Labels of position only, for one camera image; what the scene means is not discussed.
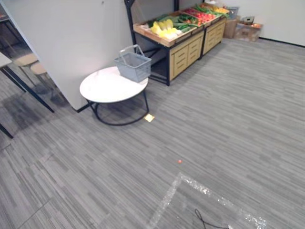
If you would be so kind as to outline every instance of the baseboard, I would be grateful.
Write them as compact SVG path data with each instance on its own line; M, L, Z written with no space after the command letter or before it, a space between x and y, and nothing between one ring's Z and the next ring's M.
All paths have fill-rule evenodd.
M283 41L278 41L278 40L273 40L273 39L269 39L269 38L265 38L265 37L259 37L259 38L260 38L260 39L263 39L263 40L267 40L267 41L279 42L279 43L283 43L283 44L290 44L290 45L294 45L294 46L297 46L297 47L305 48L304 45L300 45L300 44L293 44L293 43L283 42Z
M90 106L90 104L93 104L93 103L87 103L85 106L83 106L83 107L81 107L80 109L75 110L75 111L76 111L77 113L82 112L83 110L87 109L87 108Z

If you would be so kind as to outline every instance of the produce display stand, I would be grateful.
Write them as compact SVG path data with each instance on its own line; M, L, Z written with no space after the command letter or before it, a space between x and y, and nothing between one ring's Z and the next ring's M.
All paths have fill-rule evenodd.
M221 42L225 25L224 16L215 18L199 28L193 28L188 32L179 35L175 39L166 40L141 28L141 25L145 22L134 24L132 20L131 7L135 0L124 0L124 2L127 9L133 44L137 43L136 34L138 34L140 37L157 46L157 48L143 51L144 53L151 52L148 57L151 58L161 50L165 51L165 57L152 64L150 78L164 83L167 86L170 85L170 81L178 74L184 71L196 60L201 59L206 52ZM179 0L173 0L173 3L174 13L171 15L179 13ZM153 67L159 65L161 62L165 62L164 74L157 73L153 70Z

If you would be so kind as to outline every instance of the black table leg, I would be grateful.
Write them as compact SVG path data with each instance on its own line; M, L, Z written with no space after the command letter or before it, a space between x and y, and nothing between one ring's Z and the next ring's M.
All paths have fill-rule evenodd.
M127 123L108 123L108 122L105 122L105 121L102 120L102 118L99 116L98 111L97 111L97 110L98 110L98 107L99 107L99 105L100 105L100 103L95 103L95 106L94 106L94 107L93 107L93 105L90 103L90 107L91 107L91 109L93 110L93 112L94 112L95 116L97 117L97 119L98 119L100 122L102 122L102 123L104 123L104 124L106 124L106 125L114 125L114 126L129 125L129 124L133 124L133 123L135 123L135 122L140 121L141 119L143 119L143 118L149 113L149 107L148 107L148 103L147 103L147 98L146 98L145 90L142 91L142 94L143 94L143 96L144 96L145 105L146 105L145 114L143 114L141 117L139 117L139 118L137 118L137 119L135 119L135 120L133 120L133 121L131 121L131 122L127 122Z
M35 99L37 99L38 102L44 105L49 111L54 113L53 109L45 101L43 101L29 86L27 86L27 84L22 79L20 79L12 69L10 69L8 66L4 66L2 69L11 75L22 87L24 87L25 90L27 90Z
M1 130L3 133L5 133L9 138L12 138L12 139L14 138L14 137L8 132L8 130L5 129L4 126L1 125L1 123L0 123L0 130Z
M17 87L19 87L23 92L26 92L24 89L23 89L23 87L21 87L20 86L20 84L19 83L17 83L17 81L16 80L14 80L14 78L13 77L11 77L11 75L10 74L8 74L4 69L0 69L0 71L3 73L3 74L5 74Z

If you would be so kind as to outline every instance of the black wire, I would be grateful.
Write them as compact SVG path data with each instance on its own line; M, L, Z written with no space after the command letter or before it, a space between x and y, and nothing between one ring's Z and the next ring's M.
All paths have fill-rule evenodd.
M212 227L214 227L214 228L229 229L229 228L218 227L218 226L215 226L215 225L213 225L213 224L210 224L210 223L205 222L205 221L203 220L203 218L202 218L202 216L201 216L201 214L200 214L200 211L199 211L198 209L195 209L195 214L196 214L197 218L203 223L204 229L206 229L206 227L205 227L206 224L207 224L207 225L210 225L210 226L212 226Z

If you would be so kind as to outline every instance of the gray shopping basket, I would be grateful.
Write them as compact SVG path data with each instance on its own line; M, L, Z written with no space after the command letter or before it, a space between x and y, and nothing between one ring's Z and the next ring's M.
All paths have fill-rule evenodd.
M115 60L121 76L135 82L141 82L151 74L151 58L145 57L139 45L135 44L120 51L120 57Z

